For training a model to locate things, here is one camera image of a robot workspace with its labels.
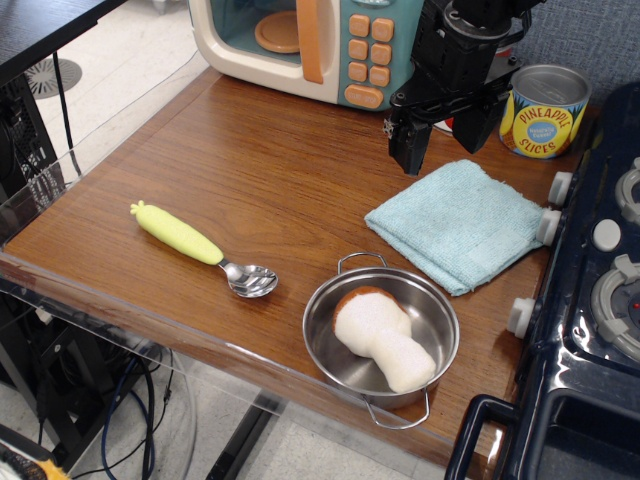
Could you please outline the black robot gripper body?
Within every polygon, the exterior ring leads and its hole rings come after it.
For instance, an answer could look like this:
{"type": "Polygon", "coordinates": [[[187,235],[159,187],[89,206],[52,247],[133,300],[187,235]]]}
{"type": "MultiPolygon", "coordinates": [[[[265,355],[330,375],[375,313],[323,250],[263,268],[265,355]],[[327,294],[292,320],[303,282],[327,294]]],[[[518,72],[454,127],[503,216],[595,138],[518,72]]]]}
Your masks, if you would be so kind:
{"type": "Polygon", "coordinates": [[[522,62],[498,51],[522,40],[530,26],[529,1],[426,1],[414,73],[392,95],[389,121],[435,124],[502,98],[522,62]]]}

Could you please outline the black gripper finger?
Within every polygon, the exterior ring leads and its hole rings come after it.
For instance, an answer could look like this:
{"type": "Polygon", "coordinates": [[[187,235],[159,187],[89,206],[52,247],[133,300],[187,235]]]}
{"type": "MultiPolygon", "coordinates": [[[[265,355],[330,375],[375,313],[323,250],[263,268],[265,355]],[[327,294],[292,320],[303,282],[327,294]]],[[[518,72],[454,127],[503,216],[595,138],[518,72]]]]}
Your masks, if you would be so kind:
{"type": "Polygon", "coordinates": [[[490,98],[469,110],[456,114],[453,137],[470,154],[477,153],[500,122],[506,98],[490,98]]]}
{"type": "Polygon", "coordinates": [[[384,120],[383,131],[388,137],[388,153],[405,174],[417,176],[429,145],[433,123],[414,114],[391,112],[384,120]]]}

